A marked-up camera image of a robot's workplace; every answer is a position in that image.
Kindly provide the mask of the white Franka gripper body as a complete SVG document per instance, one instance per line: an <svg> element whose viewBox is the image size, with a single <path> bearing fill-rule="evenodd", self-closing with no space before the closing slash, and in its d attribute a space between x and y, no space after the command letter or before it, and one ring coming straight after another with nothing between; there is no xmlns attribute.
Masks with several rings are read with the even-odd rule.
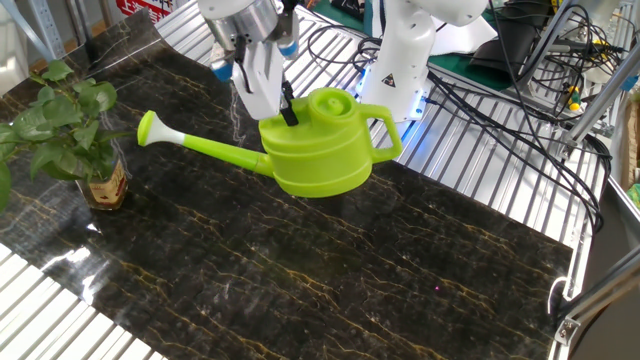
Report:
<svg viewBox="0 0 640 360"><path fill-rule="evenodd" d="M251 43L242 65L234 64L234 85L255 120L276 116L281 106L284 57L274 43Z"/></svg>

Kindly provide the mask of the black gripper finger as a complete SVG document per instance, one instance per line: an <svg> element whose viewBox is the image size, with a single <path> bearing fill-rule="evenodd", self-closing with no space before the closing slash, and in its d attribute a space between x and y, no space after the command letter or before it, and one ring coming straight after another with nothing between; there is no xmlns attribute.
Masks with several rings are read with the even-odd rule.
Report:
<svg viewBox="0 0 640 360"><path fill-rule="evenodd" d="M282 81L281 91L282 101L280 112L288 126L296 126L299 124L299 121L292 108L292 100L294 99L294 94L289 81Z"/></svg>

